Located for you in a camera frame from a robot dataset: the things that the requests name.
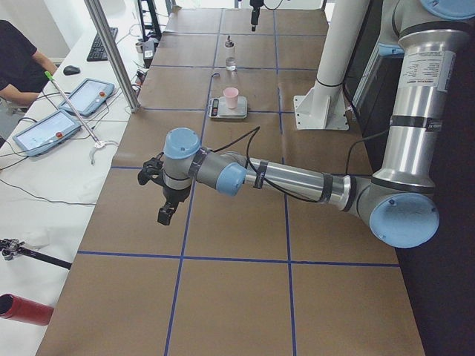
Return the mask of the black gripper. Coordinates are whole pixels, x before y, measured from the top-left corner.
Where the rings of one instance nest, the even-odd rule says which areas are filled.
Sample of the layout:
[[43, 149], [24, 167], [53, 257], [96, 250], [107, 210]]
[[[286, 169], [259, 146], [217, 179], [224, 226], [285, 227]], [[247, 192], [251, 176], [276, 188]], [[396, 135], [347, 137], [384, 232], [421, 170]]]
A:
[[251, 31], [256, 31], [256, 25], [260, 16], [260, 8], [263, 6], [263, 0], [250, 0], [249, 5], [253, 8], [251, 12]]
[[190, 187], [184, 189], [173, 189], [163, 185], [163, 195], [166, 199], [165, 205], [159, 209], [157, 221], [161, 225], [170, 225], [171, 218], [178, 208], [178, 205], [185, 202], [190, 195]]

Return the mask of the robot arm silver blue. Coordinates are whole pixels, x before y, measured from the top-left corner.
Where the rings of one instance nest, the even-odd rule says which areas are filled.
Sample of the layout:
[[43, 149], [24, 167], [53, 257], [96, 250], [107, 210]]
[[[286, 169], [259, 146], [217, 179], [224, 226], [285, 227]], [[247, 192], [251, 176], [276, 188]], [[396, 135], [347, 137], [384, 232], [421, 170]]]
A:
[[242, 185], [275, 189], [314, 204], [331, 204], [362, 220], [396, 248], [426, 243], [439, 228], [430, 165], [442, 129], [445, 101], [458, 50], [474, 28], [472, 1], [384, 1], [376, 44], [402, 67], [386, 131], [381, 167], [373, 174], [332, 172], [330, 151], [313, 145], [308, 158], [290, 164], [252, 158], [226, 147], [207, 148], [188, 128], [169, 131], [153, 180], [164, 205], [157, 220], [171, 222], [195, 183], [234, 196]]

